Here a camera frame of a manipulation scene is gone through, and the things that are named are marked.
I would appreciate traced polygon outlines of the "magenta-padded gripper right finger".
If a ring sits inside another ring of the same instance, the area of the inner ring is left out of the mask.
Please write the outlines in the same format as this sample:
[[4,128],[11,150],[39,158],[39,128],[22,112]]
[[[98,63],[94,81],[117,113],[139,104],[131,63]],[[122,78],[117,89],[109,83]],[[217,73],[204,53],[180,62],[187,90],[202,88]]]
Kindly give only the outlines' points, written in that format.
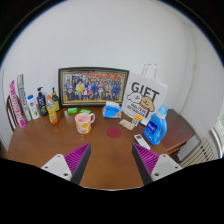
[[136,143],[132,145],[132,154],[144,185],[182,169],[169,155],[158,155]]

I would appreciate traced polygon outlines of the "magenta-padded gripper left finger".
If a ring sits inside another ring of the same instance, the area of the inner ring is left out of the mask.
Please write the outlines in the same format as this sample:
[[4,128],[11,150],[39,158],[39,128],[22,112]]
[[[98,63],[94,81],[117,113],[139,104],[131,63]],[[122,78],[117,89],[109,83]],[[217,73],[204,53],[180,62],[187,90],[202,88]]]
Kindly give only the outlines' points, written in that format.
[[66,155],[56,154],[42,169],[79,185],[90,155],[91,144],[87,143]]

